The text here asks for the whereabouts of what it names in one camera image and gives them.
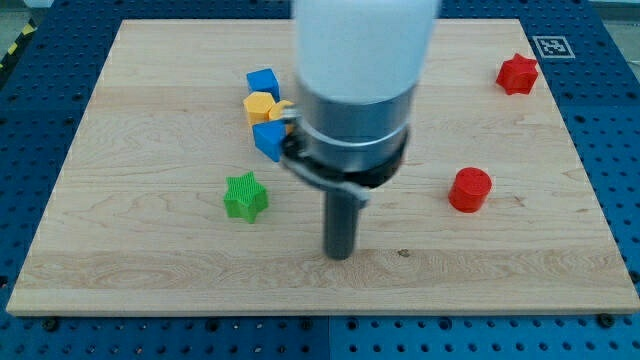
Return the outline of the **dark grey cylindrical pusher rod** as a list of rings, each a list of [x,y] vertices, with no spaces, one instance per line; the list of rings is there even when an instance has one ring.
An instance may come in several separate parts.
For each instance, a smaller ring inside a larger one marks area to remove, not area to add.
[[[350,194],[325,193],[323,247],[329,258],[345,260],[353,254],[359,211],[359,202]]]

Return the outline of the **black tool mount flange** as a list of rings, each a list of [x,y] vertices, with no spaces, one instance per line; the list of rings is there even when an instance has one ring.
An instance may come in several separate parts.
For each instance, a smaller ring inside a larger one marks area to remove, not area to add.
[[[287,135],[281,143],[282,165],[302,181],[320,189],[332,189],[340,183],[353,183],[365,188],[377,188],[389,181],[400,168],[406,147],[408,133],[401,137],[397,150],[379,165],[362,171],[347,171],[324,165],[304,153],[301,135]]]

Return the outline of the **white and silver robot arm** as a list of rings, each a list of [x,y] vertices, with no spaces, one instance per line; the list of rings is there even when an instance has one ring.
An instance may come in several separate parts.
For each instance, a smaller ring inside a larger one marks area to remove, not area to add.
[[[297,99],[282,164],[324,198],[323,248],[354,251],[370,190],[397,172],[440,0],[297,1]]]

